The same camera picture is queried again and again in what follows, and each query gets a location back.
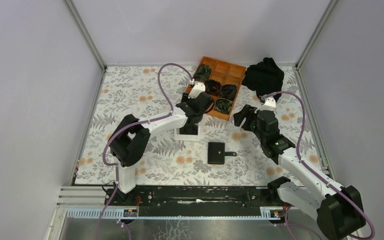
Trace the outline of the dark rolled item top left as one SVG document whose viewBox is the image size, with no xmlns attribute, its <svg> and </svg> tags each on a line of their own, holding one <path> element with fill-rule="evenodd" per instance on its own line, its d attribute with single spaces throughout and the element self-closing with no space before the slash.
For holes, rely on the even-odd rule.
<svg viewBox="0 0 384 240">
<path fill-rule="evenodd" d="M 199 82 L 206 82 L 209 80 L 211 73 L 212 68 L 209 65 L 200 64 L 193 75 L 193 79 Z"/>
</svg>

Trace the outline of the dark rolled item middle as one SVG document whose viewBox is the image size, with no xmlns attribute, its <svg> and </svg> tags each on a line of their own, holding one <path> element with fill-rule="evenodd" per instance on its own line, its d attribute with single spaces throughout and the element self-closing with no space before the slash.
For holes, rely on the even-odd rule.
<svg viewBox="0 0 384 240">
<path fill-rule="evenodd" d="M 212 96 L 218 96 L 221 90 L 221 83 L 217 80 L 209 79 L 205 83 L 205 92 Z"/>
</svg>

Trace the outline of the white plastic card box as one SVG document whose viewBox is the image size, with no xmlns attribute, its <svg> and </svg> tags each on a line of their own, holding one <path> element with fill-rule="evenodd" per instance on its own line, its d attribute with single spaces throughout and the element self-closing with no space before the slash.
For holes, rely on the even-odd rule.
<svg viewBox="0 0 384 240">
<path fill-rule="evenodd" d="M 174 131 L 174 139 L 177 141 L 198 142 L 201 139 L 202 123 L 187 124 L 181 128 L 176 128 Z"/>
</svg>

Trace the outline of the dark rolled item right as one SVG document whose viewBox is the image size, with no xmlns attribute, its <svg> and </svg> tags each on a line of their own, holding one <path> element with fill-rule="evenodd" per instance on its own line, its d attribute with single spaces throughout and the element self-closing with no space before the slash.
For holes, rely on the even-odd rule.
<svg viewBox="0 0 384 240">
<path fill-rule="evenodd" d="M 219 97 L 229 101 L 234 101 L 237 91 L 238 87 L 235 84 L 225 84 L 219 91 Z"/>
</svg>

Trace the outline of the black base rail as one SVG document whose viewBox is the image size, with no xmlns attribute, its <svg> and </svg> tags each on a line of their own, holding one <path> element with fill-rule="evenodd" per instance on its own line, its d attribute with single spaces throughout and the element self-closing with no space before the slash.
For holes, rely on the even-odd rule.
<svg viewBox="0 0 384 240">
<path fill-rule="evenodd" d="M 282 212 L 288 204 L 268 187 L 255 186 L 157 186 L 138 185 L 129 193 L 114 186 L 103 188 L 110 206 L 145 209 L 149 212 L 220 213 L 256 212 L 268 208 Z"/>
</svg>

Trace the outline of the dark rolled item bottom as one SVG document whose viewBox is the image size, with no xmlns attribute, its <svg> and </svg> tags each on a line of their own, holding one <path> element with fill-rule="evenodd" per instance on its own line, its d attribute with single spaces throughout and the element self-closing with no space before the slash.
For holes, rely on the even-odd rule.
<svg viewBox="0 0 384 240">
<path fill-rule="evenodd" d="M 227 98 L 218 98 L 214 103 L 214 109 L 222 114 L 229 114 L 233 107 L 233 101 Z"/>
</svg>

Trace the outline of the black crumpled cloth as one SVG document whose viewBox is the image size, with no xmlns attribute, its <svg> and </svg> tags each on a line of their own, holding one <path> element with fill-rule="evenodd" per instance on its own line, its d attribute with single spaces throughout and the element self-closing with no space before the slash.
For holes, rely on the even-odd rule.
<svg viewBox="0 0 384 240">
<path fill-rule="evenodd" d="M 242 81 L 242 85 L 255 91 L 257 97 L 282 90 L 285 73 L 272 57 L 250 65 Z"/>
</svg>

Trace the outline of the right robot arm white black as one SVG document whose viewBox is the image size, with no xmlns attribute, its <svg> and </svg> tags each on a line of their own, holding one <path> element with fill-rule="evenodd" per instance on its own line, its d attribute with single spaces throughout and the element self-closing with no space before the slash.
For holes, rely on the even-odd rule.
<svg viewBox="0 0 384 240">
<path fill-rule="evenodd" d="M 233 114 L 234 125 L 252 132 L 264 155 L 292 174 L 304 189 L 283 177 L 268 183 L 267 201 L 273 206 L 293 205 L 313 218 L 329 240 L 341 240 L 367 224 L 362 199 L 352 185 L 344 187 L 320 170 L 299 159 L 295 144 L 280 133 L 271 110 L 246 104 Z"/>
</svg>

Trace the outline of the dark rolled item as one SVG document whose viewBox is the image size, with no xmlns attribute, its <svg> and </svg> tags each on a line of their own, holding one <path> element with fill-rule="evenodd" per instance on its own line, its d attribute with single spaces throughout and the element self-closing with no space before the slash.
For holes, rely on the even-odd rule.
<svg viewBox="0 0 384 240">
<path fill-rule="evenodd" d="M 235 84 L 225 84 L 219 91 L 219 97 L 229 101 L 234 101 L 237 91 L 238 87 Z"/>
<path fill-rule="evenodd" d="M 221 83 L 217 80 L 209 79 L 205 83 L 205 92 L 212 96 L 218 96 L 221 90 Z"/>
<path fill-rule="evenodd" d="M 200 64 L 193 75 L 193 79 L 199 82 L 206 82 L 209 80 L 211 73 L 212 68 L 209 65 Z"/>
<path fill-rule="evenodd" d="M 233 101 L 227 98 L 218 98 L 214 103 L 214 109 L 222 114 L 229 114 L 233 107 Z"/>
</svg>

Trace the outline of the orange compartment tray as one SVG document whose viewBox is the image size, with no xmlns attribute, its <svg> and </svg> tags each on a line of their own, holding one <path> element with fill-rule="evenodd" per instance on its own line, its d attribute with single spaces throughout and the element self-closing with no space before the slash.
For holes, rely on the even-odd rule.
<svg viewBox="0 0 384 240">
<path fill-rule="evenodd" d="M 242 65 L 203 56 L 193 74 L 195 82 L 204 84 L 204 91 L 214 99 L 207 113 L 228 121 L 237 101 L 247 68 Z"/>
</svg>

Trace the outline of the black leather card holder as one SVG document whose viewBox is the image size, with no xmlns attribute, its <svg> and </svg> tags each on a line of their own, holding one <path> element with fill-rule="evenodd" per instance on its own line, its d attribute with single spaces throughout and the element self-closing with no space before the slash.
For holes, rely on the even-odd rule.
<svg viewBox="0 0 384 240">
<path fill-rule="evenodd" d="M 224 165 L 226 157 L 237 157 L 234 151 L 226 151 L 224 142 L 209 142 L 207 148 L 207 163 L 209 165 Z"/>
</svg>

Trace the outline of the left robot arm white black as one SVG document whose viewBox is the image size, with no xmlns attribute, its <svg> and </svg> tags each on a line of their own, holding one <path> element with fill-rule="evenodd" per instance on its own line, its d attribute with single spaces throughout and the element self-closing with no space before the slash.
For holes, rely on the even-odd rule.
<svg viewBox="0 0 384 240">
<path fill-rule="evenodd" d="M 215 100 L 205 92 L 197 97 L 172 105 L 170 111 L 148 118 L 126 115 L 108 140 L 102 156 L 107 150 L 116 159 L 116 199 L 124 206 L 135 200 L 137 185 L 135 164 L 144 155 L 149 140 L 159 134 L 198 124 Z"/>
</svg>

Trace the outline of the black card in box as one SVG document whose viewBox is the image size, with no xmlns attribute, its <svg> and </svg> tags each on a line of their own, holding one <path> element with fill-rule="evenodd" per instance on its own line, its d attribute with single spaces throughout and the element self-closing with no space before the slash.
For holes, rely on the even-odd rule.
<svg viewBox="0 0 384 240">
<path fill-rule="evenodd" d="M 193 135 L 197 136 L 199 134 L 199 125 L 198 124 L 189 124 L 179 129 L 180 135 Z"/>
</svg>

